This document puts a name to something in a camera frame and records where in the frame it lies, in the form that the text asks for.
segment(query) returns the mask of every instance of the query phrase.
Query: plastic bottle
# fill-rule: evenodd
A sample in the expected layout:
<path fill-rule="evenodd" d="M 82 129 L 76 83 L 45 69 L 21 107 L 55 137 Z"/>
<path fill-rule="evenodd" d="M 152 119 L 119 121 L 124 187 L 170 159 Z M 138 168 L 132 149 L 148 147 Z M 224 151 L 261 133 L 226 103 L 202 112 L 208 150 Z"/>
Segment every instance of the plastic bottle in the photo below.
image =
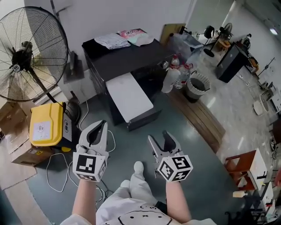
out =
<path fill-rule="evenodd" d="M 161 90 L 163 93 L 169 93 L 173 89 L 175 81 L 180 76 L 180 71 L 176 67 L 175 65 L 171 65 L 169 68 L 163 81 L 163 88 Z"/>
<path fill-rule="evenodd" d="M 179 67 L 180 76 L 174 84 L 176 89 L 181 89 L 186 84 L 186 81 L 191 74 L 191 68 L 193 68 L 193 64 L 188 63 L 185 63 L 184 66 Z"/>
<path fill-rule="evenodd" d="M 173 65 L 176 69 L 180 66 L 180 60 L 176 54 L 173 56 L 171 65 Z"/>

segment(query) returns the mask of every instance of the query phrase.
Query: white shoe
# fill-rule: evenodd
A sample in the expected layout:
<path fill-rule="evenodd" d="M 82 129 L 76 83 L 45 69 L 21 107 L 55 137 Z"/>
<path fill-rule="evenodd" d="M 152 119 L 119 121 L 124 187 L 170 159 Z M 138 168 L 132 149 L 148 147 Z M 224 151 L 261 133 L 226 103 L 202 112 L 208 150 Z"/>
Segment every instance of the white shoe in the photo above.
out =
<path fill-rule="evenodd" d="M 130 187 L 130 181 L 129 180 L 124 180 L 121 184 L 120 184 L 121 188 L 129 188 Z"/>
<path fill-rule="evenodd" d="M 143 174 L 144 172 L 144 165 L 141 161 L 135 162 L 133 169 L 135 170 L 136 174 Z"/>

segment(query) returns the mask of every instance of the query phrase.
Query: white pants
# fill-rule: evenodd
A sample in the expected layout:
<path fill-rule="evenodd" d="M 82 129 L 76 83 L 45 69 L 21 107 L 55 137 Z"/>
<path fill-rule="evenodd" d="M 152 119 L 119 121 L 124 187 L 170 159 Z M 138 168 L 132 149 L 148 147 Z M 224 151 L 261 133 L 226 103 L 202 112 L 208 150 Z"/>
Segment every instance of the white pants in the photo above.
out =
<path fill-rule="evenodd" d="M 130 187 L 119 187 L 109 198 L 105 200 L 101 207 L 105 205 L 109 206 L 114 204 L 115 201 L 128 198 L 142 200 L 153 206 L 157 203 L 156 198 L 152 195 L 148 183 L 144 180 L 143 174 L 133 174 L 130 181 Z"/>
<path fill-rule="evenodd" d="M 97 210 L 97 225 L 122 216 L 137 206 L 148 204 L 155 206 L 148 183 L 142 174 L 133 174 L 129 188 L 119 187 Z"/>

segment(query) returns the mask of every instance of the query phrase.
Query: person's arm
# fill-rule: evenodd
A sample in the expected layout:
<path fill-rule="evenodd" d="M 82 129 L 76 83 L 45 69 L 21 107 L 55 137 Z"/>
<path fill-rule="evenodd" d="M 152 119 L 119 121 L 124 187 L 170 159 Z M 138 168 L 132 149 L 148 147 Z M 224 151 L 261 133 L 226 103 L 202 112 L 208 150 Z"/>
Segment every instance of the person's arm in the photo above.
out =
<path fill-rule="evenodd" d="M 167 182 L 166 196 L 168 216 L 182 224 L 189 222 L 191 215 L 180 183 Z"/>
<path fill-rule="evenodd" d="M 82 216 L 92 225 L 96 225 L 96 183 L 80 180 L 72 214 Z"/>

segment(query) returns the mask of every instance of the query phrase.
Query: pink package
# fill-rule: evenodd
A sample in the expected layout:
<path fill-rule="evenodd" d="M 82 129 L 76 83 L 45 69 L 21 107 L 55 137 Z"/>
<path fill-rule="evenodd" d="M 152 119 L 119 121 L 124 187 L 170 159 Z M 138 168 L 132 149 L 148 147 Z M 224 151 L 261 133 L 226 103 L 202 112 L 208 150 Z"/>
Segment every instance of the pink package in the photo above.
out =
<path fill-rule="evenodd" d="M 124 30 L 119 32 L 119 35 L 137 46 L 150 44 L 154 40 L 154 37 L 148 35 L 142 29 Z"/>

